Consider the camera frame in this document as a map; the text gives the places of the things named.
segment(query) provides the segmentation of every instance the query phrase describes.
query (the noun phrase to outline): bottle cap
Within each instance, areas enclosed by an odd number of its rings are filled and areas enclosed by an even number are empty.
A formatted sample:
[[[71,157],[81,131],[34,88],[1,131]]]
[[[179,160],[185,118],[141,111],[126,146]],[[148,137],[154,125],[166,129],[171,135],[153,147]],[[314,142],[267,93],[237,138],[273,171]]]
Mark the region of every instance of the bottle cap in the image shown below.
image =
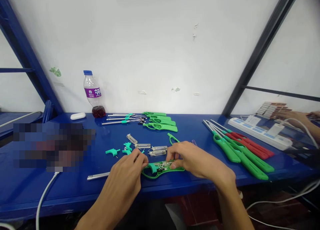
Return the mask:
[[[83,73],[84,75],[92,75],[92,71],[89,70],[84,70]]]

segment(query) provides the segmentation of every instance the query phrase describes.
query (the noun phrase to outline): stacked boxes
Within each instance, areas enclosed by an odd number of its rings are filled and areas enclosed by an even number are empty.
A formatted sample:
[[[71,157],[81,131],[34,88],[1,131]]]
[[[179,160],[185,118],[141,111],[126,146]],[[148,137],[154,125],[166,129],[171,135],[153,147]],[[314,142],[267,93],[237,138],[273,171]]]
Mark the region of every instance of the stacked boxes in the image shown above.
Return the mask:
[[[265,102],[257,111],[257,115],[266,119],[274,119],[279,112],[292,111],[286,105],[281,102]]]

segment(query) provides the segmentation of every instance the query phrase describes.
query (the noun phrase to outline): person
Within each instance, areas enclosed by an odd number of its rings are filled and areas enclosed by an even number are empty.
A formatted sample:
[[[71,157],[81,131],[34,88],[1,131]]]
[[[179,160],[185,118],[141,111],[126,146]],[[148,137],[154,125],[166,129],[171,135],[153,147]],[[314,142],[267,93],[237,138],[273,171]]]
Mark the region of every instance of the person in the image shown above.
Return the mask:
[[[295,111],[290,111],[290,112],[279,112],[277,117],[284,120],[287,118],[294,118],[299,120],[303,125],[306,126],[306,128],[309,130],[310,134],[313,136],[314,140],[317,143],[320,143],[320,128],[314,125],[308,118],[307,116],[315,116],[317,118],[320,118],[320,112],[311,112],[309,114],[302,113],[302,112],[295,112]],[[293,126],[300,128],[302,131],[306,132],[305,128],[297,121],[290,119],[288,120],[290,124]]]
[[[168,148],[166,161],[174,159],[171,169],[184,167],[194,176],[209,179],[215,184],[224,229],[254,230],[239,197],[236,176],[229,167],[190,142],[174,143]],[[76,230],[114,229],[139,193],[140,174],[147,165],[148,158],[139,149],[134,149],[113,165],[99,197],[80,219]]]

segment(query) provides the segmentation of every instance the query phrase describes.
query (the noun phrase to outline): bottle label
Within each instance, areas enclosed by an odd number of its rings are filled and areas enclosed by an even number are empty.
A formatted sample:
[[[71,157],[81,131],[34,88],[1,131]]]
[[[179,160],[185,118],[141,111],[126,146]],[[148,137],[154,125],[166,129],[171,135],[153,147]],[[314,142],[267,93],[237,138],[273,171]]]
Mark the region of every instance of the bottle label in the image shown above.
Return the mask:
[[[100,88],[85,88],[87,98],[101,97]]]

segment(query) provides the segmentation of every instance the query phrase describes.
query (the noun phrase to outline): white wall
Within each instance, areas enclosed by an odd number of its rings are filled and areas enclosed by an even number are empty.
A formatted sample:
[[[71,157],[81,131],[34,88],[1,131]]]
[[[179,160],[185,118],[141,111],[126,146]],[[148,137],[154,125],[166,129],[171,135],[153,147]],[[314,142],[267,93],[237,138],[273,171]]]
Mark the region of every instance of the white wall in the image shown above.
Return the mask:
[[[2,31],[0,31],[0,68],[22,68]],[[2,112],[44,110],[44,103],[26,73],[0,73],[0,77]]]
[[[320,97],[320,0],[295,1],[248,86]],[[232,113],[254,113],[265,101],[320,110],[320,102],[246,89]]]
[[[10,2],[66,112],[92,70],[109,112],[219,114],[278,0]]]

